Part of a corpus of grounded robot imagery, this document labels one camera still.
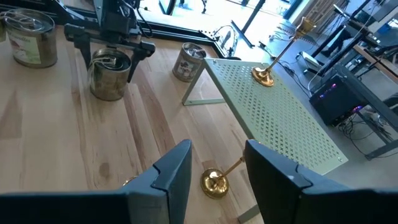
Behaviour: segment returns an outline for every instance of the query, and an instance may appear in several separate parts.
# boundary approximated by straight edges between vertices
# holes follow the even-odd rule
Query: tin can
[[[192,81],[205,57],[206,52],[199,45],[184,43],[175,62],[173,74],[183,82]]]
[[[18,63],[45,68],[57,62],[55,23],[51,17],[35,10],[13,9],[5,14],[4,23]]]
[[[90,91],[101,100],[122,98],[130,68],[131,60],[125,53],[116,49],[97,50],[88,68]]]

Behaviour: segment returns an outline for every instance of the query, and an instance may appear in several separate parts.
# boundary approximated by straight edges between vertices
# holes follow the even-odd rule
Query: can lid
[[[47,15],[30,9],[13,9],[6,12],[4,21],[13,28],[27,32],[47,32],[54,21]]]
[[[97,65],[104,67],[109,70],[120,71],[125,70],[128,63],[124,57],[114,54],[101,55],[101,60],[98,61]]]
[[[206,57],[206,51],[203,50],[199,45],[193,43],[184,43],[182,45],[184,51],[197,59],[203,59]]]
[[[91,62],[101,68],[113,71],[124,71],[130,68],[130,58],[121,51],[106,48],[94,52]]]

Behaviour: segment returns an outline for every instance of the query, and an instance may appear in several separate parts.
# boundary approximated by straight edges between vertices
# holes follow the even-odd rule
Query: green perforated panel
[[[252,78],[261,63],[206,58],[205,67],[249,138],[319,174],[347,161],[279,76],[273,87]]]

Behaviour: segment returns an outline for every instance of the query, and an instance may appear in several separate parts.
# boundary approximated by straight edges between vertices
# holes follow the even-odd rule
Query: cable
[[[287,64],[289,64],[289,63],[286,62],[286,61],[283,61],[283,60],[280,60],[280,61],[278,62],[278,64],[279,64],[280,66],[282,66],[282,68],[284,68],[284,70],[293,78],[294,82],[300,87],[301,91],[303,91],[303,93],[304,93],[308,98],[310,98],[310,96],[307,94],[307,92],[305,92],[305,86],[304,86],[303,83],[301,82],[299,76],[298,76],[298,75],[294,72],[294,70],[291,69],[288,65],[283,65],[281,62],[285,62],[285,63],[287,63]]]
[[[149,29],[149,35],[146,34],[146,33],[144,32],[144,30],[142,29],[141,24],[140,24],[139,22],[137,22],[139,30],[142,32],[142,34],[143,34],[146,38],[151,38],[151,37],[153,37],[154,34],[153,34],[153,32],[152,32],[152,27],[147,23],[147,21],[146,21],[146,20],[144,19],[144,17],[141,15],[141,12],[139,12],[139,9],[137,9],[137,12],[138,12],[138,16],[142,19],[142,21],[144,21],[145,25],[148,27],[148,29]]]
[[[366,124],[364,121],[353,121],[354,118],[356,117],[357,114],[355,114],[354,116],[346,119],[346,121],[344,121],[343,123],[341,123],[338,126],[339,131],[341,131],[344,136],[346,138],[348,138],[351,143],[353,144],[353,146],[358,150],[358,152],[360,152],[362,155],[365,156],[366,159],[382,159],[382,158],[387,158],[390,156],[393,156],[395,154],[398,154],[398,152],[395,152],[393,154],[387,155],[387,156],[378,156],[378,157],[369,157],[367,154],[365,154],[362,150],[360,150],[360,148],[355,144],[354,141],[359,141],[359,140],[363,140],[366,139],[367,137],[369,137],[370,135],[372,135],[374,133],[374,131],[372,131],[371,133],[369,133],[368,135],[358,138],[358,139],[353,139],[352,135],[354,134],[355,130],[354,130],[354,125],[355,124]]]
[[[130,8],[134,12],[134,8],[130,4],[128,4],[125,0],[122,0],[122,2],[123,2],[123,4],[125,4],[128,8]],[[144,29],[142,28],[141,24],[137,21],[137,25],[138,25],[139,30],[144,35],[144,37],[146,37],[146,38],[153,37],[154,34],[153,34],[153,31],[152,31],[152,27],[147,23],[147,21],[141,15],[141,12],[139,12],[139,8],[137,9],[137,13],[138,13],[138,16],[141,18],[141,20],[144,21],[145,25],[148,27],[149,35],[144,32]]]
[[[335,22],[335,23],[333,24],[333,26],[330,28],[329,35],[330,35],[331,31],[333,30],[332,28],[334,28],[334,27],[337,25],[337,22],[340,23],[341,18],[343,18],[342,15],[340,15],[340,18],[338,18],[338,20],[336,20],[336,22]],[[311,84],[311,82],[315,79],[315,77],[318,75],[319,71],[312,77],[312,79],[311,79],[311,80],[309,81],[309,83],[308,83],[307,90],[310,92],[310,95],[312,95],[312,94],[311,94],[311,90],[310,90],[310,84]]]
[[[232,31],[234,32],[234,42],[233,42],[233,44],[232,44],[232,48],[233,48],[233,50],[235,51],[235,50],[236,50],[236,45],[238,44],[238,34],[236,33],[236,31],[235,31],[235,29],[234,29],[233,26],[231,26],[231,25],[221,26],[220,28],[218,28],[218,30],[216,30],[216,31],[213,32],[213,37],[215,37],[216,34],[217,34],[222,28],[224,28],[224,27],[229,27],[229,28],[231,28]]]
[[[287,35],[284,31],[283,32],[279,32],[279,31],[275,30],[274,34],[270,35],[269,38],[270,38],[270,40],[277,39],[277,40],[281,40],[281,41],[290,41],[290,40],[292,40],[292,38],[284,39],[281,34],[284,34],[284,35],[290,37],[290,35]]]

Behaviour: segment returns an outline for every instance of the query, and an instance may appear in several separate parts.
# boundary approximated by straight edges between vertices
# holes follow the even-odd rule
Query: brass round base
[[[272,79],[271,73],[267,69],[255,67],[251,71],[251,74],[254,79],[263,86],[271,87],[274,85],[274,79]]]
[[[132,180],[134,180],[134,179],[137,178],[137,177],[138,177],[138,176],[134,176],[134,177],[128,178],[126,181],[124,181],[122,187],[125,186],[125,185],[127,185],[128,183],[130,183]]]
[[[223,198],[229,190],[229,182],[226,177],[218,178],[223,173],[214,168],[205,170],[200,177],[200,187],[203,192],[213,198]]]

